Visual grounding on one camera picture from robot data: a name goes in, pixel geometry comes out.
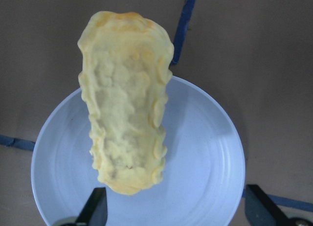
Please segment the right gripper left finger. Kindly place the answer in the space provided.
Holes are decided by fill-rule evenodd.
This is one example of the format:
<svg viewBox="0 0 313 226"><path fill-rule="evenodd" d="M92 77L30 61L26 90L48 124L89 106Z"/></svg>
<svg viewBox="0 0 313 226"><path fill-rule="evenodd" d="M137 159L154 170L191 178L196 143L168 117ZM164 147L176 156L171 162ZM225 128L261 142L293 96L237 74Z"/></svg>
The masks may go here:
<svg viewBox="0 0 313 226"><path fill-rule="evenodd" d="M62 219L56 226L105 226L108 220L107 192L105 187L94 188L80 214L74 221Z"/></svg>

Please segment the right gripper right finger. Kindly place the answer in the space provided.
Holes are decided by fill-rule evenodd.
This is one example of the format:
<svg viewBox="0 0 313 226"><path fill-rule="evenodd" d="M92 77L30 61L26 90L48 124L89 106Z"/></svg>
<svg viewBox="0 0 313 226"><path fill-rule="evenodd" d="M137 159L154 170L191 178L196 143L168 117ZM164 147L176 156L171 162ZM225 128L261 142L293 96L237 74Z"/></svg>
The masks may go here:
<svg viewBox="0 0 313 226"><path fill-rule="evenodd" d="M279 206L312 212L311 203L266 194L258 185L245 188L245 216L251 226L311 226L312 220L288 217Z"/></svg>

